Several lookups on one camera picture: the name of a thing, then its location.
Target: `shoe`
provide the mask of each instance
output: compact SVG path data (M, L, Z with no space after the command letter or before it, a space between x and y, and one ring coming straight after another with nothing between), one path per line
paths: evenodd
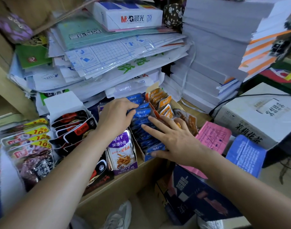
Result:
M111 212L106 219L104 229L128 229L132 218L130 201L123 203L117 211Z

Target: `floor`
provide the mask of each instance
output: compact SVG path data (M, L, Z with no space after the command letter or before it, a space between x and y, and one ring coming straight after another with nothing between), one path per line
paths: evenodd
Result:
M284 184L279 181L279 173L282 165L277 163L262 169L259 179L274 189L291 198L291 170L284 176ZM147 186L142 191L129 199L132 203L132 221L129 229L195 229L196 217L191 218L184 226L173 226L168 216L154 194L154 185ZM231 229L249 225L245 217L223 220L225 229Z

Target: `pink package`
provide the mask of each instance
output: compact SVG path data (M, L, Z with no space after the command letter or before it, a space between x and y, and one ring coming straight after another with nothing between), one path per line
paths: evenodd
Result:
M207 121L199 133L195 136L195 138L208 148L217 151L219 154L222 154L230 136L231 131L229 129ZM181 167L189 170L192 173L195 173L201 178L208 179L200 170L194 167L185 165L181 165Z

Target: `left hand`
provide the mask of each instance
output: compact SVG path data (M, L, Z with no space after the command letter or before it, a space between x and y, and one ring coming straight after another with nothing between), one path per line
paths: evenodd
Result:
M96 131L103 133L111 142L130 125L133 115L139 105L130 102L127 98L114 99L104 106Z

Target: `right hand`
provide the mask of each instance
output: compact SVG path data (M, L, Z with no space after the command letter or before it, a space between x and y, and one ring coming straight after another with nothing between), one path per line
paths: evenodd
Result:
M198 166L197 163L200 160L200 156L206 152L206 147L190 133L184 120L180 118L174 118L174 120L172 120L163 115L161 115L160 118L164 120L170 128L154 117L148 117L148 119L162 132L147 125L141 125L146 132L159 139L169 150L154 151L151 155L153 157L168 159L180 165Z

